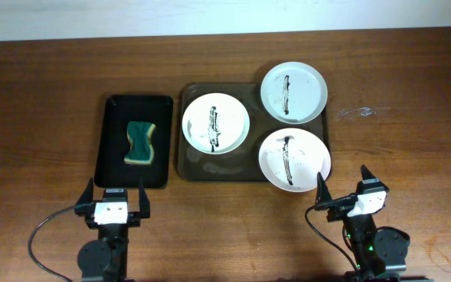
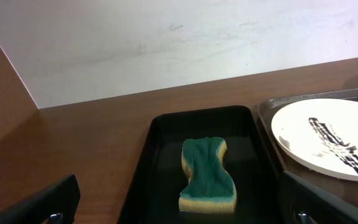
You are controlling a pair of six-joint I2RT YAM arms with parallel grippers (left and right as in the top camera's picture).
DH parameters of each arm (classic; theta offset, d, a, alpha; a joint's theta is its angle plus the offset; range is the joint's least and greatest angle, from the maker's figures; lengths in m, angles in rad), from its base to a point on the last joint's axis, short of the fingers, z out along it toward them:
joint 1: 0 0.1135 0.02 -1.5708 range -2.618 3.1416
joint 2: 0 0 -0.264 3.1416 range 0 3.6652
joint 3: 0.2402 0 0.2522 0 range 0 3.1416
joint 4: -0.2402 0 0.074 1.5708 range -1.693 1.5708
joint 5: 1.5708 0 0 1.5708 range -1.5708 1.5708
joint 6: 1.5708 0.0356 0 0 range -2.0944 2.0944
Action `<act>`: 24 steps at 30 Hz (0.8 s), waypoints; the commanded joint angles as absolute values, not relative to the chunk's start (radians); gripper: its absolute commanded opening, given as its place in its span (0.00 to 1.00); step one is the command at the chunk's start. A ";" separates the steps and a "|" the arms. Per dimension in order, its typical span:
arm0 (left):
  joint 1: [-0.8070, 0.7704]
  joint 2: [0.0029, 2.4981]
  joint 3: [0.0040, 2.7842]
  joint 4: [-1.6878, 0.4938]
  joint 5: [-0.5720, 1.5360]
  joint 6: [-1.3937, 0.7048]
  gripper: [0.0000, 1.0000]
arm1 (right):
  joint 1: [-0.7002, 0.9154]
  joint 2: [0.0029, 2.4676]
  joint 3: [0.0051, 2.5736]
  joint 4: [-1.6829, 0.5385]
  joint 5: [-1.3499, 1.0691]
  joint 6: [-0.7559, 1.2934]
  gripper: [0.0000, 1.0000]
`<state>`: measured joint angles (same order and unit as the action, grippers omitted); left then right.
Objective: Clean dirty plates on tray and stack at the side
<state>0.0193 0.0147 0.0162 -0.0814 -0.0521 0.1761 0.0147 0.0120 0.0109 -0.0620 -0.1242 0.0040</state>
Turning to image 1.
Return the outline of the white plate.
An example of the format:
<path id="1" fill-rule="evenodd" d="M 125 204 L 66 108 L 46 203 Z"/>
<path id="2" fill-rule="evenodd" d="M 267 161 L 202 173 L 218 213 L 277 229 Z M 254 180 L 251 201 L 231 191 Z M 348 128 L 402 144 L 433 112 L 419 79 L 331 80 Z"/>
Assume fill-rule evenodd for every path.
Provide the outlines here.
<path id="1" fill-rule="evenodd" d="M 260 97 L 265 110 L 290 125 L 316 119 L 328 100 L 327 84 L 314 67 L 300 62 L 276 65 L 263 78 Z"/>
<path id="2" fill-rule="evenodd" d="M 182 133 L 191 147 L 205 154 L 227 154 L 247 138 L 251 121 L 246 107 L 231 95 L 208 93 L 184 110 Z"/>
<path id="3" fill-rule="evenodd" d="M 294 193 L 314 190 L 317 176 L 327 179 L 332 169 L 325 143 L 299 128 L 283 128 L 267 136 L 260 146 L 258 163 L 271 184 Z"/>

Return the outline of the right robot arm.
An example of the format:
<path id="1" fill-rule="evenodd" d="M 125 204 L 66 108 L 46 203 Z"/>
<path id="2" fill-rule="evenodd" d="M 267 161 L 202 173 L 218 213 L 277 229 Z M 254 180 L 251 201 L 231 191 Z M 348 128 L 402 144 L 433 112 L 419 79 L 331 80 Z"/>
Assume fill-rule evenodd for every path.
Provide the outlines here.
<path id="1" fill-rule="evenodd" d="M 360 171 L 356 191 L 336 199 L 318 174 L 316 202 L 308 210 L 326 211 L 328 222 L 343 222 L 342 236 L 353 254 L 345 255 L 353 270 L 344 274 L 344 281 L 400 281 L 410 236 L 390 226 L 376 226 L 373 215 L 384 208 L 389 188 L 366 166 Z"/>

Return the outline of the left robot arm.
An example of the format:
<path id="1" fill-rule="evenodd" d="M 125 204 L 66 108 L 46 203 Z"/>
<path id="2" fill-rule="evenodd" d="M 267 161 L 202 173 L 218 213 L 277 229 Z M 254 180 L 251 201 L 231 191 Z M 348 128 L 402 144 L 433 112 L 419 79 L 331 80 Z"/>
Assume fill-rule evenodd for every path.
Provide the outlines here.
<path id="1" fill-rule="evenodd" d="M 83 281 L 127 281 L 128 230 L 141 226 L 150 217 L 150 201 L 139 183 L 139 210 L 128 210 L 128 191 L 122 188 L 104 190 L 103 198 L 93 199 L 94 183 L 90 179 L 74 207 L 74 213 L 85 220 L 98 238 L 86 243 L 78 252 L 77 263 Z"/>

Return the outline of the green yellow sponge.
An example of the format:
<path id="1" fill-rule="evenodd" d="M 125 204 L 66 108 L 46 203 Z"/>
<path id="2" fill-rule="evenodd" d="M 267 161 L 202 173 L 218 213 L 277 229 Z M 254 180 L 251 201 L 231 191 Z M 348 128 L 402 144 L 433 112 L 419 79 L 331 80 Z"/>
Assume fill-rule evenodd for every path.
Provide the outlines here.
<path id="1" fill-rule="evenodd" d="M 127 127 L 129 152 L 124 157 L 128 165 L 150 165 L 154 159 L 152 135 L 156 125 L 145 121 L 130 121 Z"/>

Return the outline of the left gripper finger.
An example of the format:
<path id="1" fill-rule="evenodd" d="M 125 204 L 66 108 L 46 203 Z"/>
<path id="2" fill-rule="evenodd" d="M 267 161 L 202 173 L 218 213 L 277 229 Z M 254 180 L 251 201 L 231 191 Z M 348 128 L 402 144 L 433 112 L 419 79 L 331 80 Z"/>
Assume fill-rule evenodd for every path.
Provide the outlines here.
<path id="1" fill-rule="evenodd" d="M 78 198 L 78 201 L 76 202 L 76 205 L 85 205 L 85 204 L 91 204 L 93 201 L 93 178 L 90 178 L 88 181 L 88 184 L 81 194 L 81 196 Z"/>
<path id="2" fill-rule="evenodd" d="M 139 210 L 141 212 L 150 211 L 150 201 L 146 194 L 142 177 L 139 178 Z"/>

